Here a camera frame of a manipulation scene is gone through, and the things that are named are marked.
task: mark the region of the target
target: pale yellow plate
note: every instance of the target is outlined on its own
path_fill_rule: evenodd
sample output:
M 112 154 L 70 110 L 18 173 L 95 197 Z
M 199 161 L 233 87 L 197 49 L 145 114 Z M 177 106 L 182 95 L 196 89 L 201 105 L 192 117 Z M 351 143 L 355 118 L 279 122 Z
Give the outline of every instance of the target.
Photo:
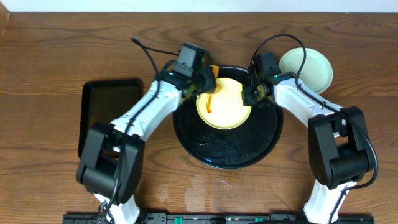
M 231 78 L 217 78 L 216 83 L 221 87 L 218 93 L 203 93 L 197 99 L 199 116 L 214 128 L 236 128 L 245 122 L 251 111 L 251 106 L 243 106 L 242 84 Z M 207 107 L 210 96 L 211 113 Z

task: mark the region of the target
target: round plate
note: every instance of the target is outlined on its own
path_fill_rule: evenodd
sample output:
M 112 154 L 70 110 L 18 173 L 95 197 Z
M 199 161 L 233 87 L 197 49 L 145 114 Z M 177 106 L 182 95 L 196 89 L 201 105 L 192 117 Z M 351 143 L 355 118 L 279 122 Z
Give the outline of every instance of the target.
M 220 67 L 219 78 L 250 83 L 246 69 Z M 283 127 L 282 108 L 271 102 L 252 107 L 247 120 L 232 129 L 217 129 L 199 116 L 196 99 L 185 100 L 173 114 L 181 145 L 196 159 L 213 167 L 237 169 L 250 166 L 274 148 Z
M 213 128 L 236 128 L 251 111 L 251 106 L 243 106 L 242 84 L 232 78 L 217 78 L 216 83 L 220 86 L 218 93 L 203 93 L 197 99 L 199 116 Z
M 301 71 L 300 78 L 304 84 L 315 93 L 321 93 L 329 88 L 333 79 L 333 69 L 328 59 L 316 50 L 305 48 L 307 58 Z M 292 49 L 282 56 L 279 67 L 282 72 L 297 73 L 302 60 L 303 48 Z

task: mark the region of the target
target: table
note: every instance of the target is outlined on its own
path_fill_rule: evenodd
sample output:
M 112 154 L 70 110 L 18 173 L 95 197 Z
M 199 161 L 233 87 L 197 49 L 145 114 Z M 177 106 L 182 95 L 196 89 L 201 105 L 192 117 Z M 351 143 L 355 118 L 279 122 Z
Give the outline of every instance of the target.
M 173 52 L 189 41 L 218 64 L 247 66 L 258 44 L 278 33 L 297 36 L 329 59 L 334 79 L 322 96 L 364 112 L 379 178 L 350 192 L 340 211 L 398 222 L 397 15 L 317 13 L 11 14 L 0 46 L 2 222 L 60 223 L 64 213 L 97 210 L 98 201 L 75 178 L 81 88 L 90 80 L 139 77 L 148 89 L 154 71 L 131 35 Z M 279 60 L 294 47 L 281 38 L 262 49 Z M 152 55 L 159 66 L 171 57 Z M 315 180 L 307 130 L 287 111 L 275 149 L 251 167 L 221 170 L 198 162 L 178 142 L 171 116 L 148 140 L 144 157 L 136 192 L 144 210 L 299 210 Z

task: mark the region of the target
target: white background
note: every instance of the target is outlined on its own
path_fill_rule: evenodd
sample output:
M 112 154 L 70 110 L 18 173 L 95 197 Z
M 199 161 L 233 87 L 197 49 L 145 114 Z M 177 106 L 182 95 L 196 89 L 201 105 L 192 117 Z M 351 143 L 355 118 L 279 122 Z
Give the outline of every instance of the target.
M 398 0 L 0 0 L 10 12 L 398 12 Z

